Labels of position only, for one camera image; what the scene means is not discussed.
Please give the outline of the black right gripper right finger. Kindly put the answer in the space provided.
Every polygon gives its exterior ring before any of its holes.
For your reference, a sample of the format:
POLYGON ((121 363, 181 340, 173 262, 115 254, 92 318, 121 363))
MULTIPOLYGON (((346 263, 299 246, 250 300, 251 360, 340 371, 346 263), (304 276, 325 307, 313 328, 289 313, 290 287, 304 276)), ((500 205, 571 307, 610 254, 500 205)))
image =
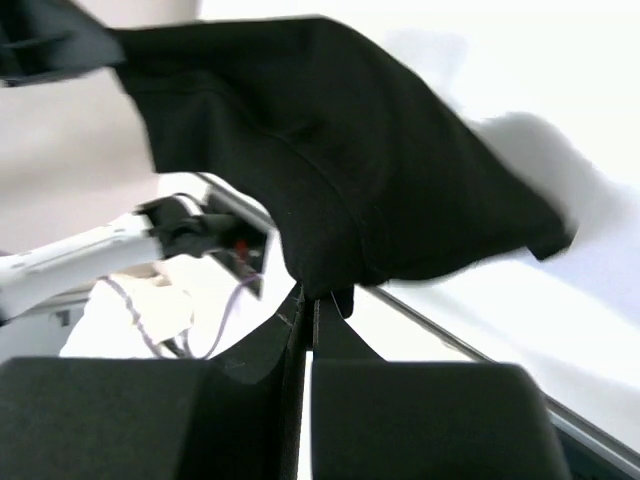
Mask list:
POLYGON ((390 362, 330 298, 314 305, 315 479, 567 479, 543 397, 521 367, 390 362))

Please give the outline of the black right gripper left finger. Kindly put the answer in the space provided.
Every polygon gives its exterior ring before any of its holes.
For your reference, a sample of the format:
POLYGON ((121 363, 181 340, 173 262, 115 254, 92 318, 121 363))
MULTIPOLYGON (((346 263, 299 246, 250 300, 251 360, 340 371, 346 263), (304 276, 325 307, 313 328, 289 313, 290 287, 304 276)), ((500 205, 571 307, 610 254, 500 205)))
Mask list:
POLYGON ((1 367, 5 479, 293 479, 304 297, 210 360, 23 357, 1 367))

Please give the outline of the black skirt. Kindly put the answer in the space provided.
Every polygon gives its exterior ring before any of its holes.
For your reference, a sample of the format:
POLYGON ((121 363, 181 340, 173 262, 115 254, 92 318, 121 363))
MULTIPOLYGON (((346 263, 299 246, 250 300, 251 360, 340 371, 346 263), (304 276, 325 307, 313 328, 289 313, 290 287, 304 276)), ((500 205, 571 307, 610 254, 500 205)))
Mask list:
POLYGON ((155 170, 256 199, 313 299, 429 280, 574 234, 411 70, 326 17, 110 29, 69 1, 1 5, 12 86, 112 67, 155 170))

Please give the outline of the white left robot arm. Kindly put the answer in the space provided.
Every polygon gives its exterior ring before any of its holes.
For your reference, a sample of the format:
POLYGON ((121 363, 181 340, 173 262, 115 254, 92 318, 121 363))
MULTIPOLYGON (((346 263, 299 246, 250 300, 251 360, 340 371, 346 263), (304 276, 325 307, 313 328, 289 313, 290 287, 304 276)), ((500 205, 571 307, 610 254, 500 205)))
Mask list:
POLYGON ((184 194, 63 240, 1 258, 1 323, 113 271, 170 258, 207 231, 200 202, 184 194))

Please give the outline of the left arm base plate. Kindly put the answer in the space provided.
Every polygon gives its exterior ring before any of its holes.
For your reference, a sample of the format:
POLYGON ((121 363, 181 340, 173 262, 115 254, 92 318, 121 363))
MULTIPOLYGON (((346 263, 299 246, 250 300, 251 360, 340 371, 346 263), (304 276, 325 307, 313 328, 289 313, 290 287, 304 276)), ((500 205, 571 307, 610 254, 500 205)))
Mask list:
MULTIPOLYGON (((225 206, 222 199, 217 199, 211 188, 207 190, 205 202, 207 213, 232 214, 231 207, 225 206)), ((213 252, 210 256, 238 280, 262 275, 266 259, 267 234, 246 220, 237 220, 234 225, 230 232, 223 235, 223 250, 213 252)), ((249 289, 260 298, 262 280, 254 280, 249 289)))

